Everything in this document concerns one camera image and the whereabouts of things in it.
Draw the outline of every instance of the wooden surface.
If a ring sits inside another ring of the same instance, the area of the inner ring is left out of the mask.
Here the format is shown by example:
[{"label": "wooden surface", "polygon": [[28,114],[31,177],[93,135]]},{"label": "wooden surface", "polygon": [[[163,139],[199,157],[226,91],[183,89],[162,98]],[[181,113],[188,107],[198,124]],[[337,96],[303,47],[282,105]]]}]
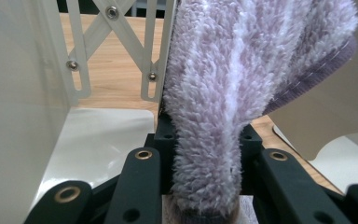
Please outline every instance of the wooden surface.
[{"label": "wooden surface", "polygon": [[[88,27],[93,18],[94,16],[90,15],[82,16],[82,21],[85,25],[84,29]],[[128,21],[141,39],[141,43],[143,43],[145,19],[128,18]],[[69,46],[68,51],[70,51],[73,46],[73,40],[66,14],[62,15],[62,24],[66,43]],[[161,27],[162,20],[158,20],[154,61],[158,58]],[[87,99],[80,100],[79,107],[146,109],[152,111],[155,118],[157,117],[158,104],[146,102],[140,98],[141,73],[114,34],[110,34],[89,59],[89,75],[92,95]],[[262,137],[264,147],[279,148],[292,153],[317,183],[338,191],[272,131],[273,122],[268,116],[255,119],[252,125]]]}]

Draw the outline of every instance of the purple fabric trim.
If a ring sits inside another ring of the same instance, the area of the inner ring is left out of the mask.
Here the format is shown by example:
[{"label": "purple fabric trim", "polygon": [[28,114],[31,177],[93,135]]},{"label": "purple fabric trim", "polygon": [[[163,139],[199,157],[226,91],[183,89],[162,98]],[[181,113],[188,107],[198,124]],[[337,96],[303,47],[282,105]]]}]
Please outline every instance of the purple fabric trim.
[{"label": "purple fabric trim", "polygon": [[309,68],[302,76],[293,80],[287,88],[274,95],[263,115],[266,115],[309,91],[346,63],[356,51],[357,43],[351,36],[339,50],[330,52],[326,57]]}]

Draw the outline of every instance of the lavender fuzzy sock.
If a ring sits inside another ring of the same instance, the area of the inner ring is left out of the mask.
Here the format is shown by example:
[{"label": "lavender fuzzy sock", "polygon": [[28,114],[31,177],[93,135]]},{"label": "lavender fuzzy sock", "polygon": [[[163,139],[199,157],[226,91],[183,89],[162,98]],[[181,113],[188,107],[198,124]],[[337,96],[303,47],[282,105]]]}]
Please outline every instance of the lavender fuzzy sock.
[{"label": "lavender fuzzy sock", "polygon": [[163,92],[178,135],[167,222],[243,220],[242,128],[337,68],[320,63],[349,59],[355,14],[351,0],[178,4]]}]

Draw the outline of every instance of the white metal frame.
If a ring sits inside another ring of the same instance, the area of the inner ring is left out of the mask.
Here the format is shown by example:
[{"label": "white metal frame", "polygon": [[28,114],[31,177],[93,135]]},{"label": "white metal frame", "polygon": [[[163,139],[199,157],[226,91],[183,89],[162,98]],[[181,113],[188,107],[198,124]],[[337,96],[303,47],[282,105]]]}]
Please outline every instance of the white metal frame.
[{"label": "white metal frame", "polygon": [[[90,96],[91,89],[87,60],[103,43],[111,31],[115,32],[117,38],[142,73],[142,99],[159,102],[162,95],[165,70],[167,67],[176,0],[167,0],[159,59],[154,63],[152,62],[151,57],[156,23],[157,0],[147,1],[144,47],[124,17],[125,12],[131,8],[135,0],[93,0],[96,7],[100,10],[100,13],[84,34],[78,2],[71,0],[67,0],[66,2],[75,43],[75,47],[68,56],[68,62],[76,64],[76,69],[73,70],[78,70],[81,81],[80,90],[76,90],[75,85],[69,90],[70,92],[75,92],[74,96],[76,97],[76,99],[71,102],[76,102],[77,99]],[[106,15],[105,11],[109,7],[114,7],[117,10],[117,18],[112,19]],[[154,95],[149,96],[150,84],[154,81],[156,82],[156,89]]]}]

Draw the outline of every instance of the metal screw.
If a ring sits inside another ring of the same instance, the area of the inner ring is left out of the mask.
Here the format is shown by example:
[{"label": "metal screw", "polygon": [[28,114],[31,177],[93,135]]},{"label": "metal screw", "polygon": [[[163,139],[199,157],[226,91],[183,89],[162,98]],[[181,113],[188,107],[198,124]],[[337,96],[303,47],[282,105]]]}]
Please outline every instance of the metal screw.
[{"label": "metal screw", "polygon": [[75,61],[66,62],[66,67],[71,69],[72,72],[77,72],[79,70],[79,64]]},{"label": "metal screw", "polygon": [[107,7],[105,13],[109,20],[115,21],[118,19],[118,10],[116,7]]},{"label": "metal screw", "polygon": [[151,82],[155,82],[156,80],[157,80],[157,74],[156,73],[149,73],[149,75],[148,75],[148,78],[149,78],[149,81],[151,81]]}]

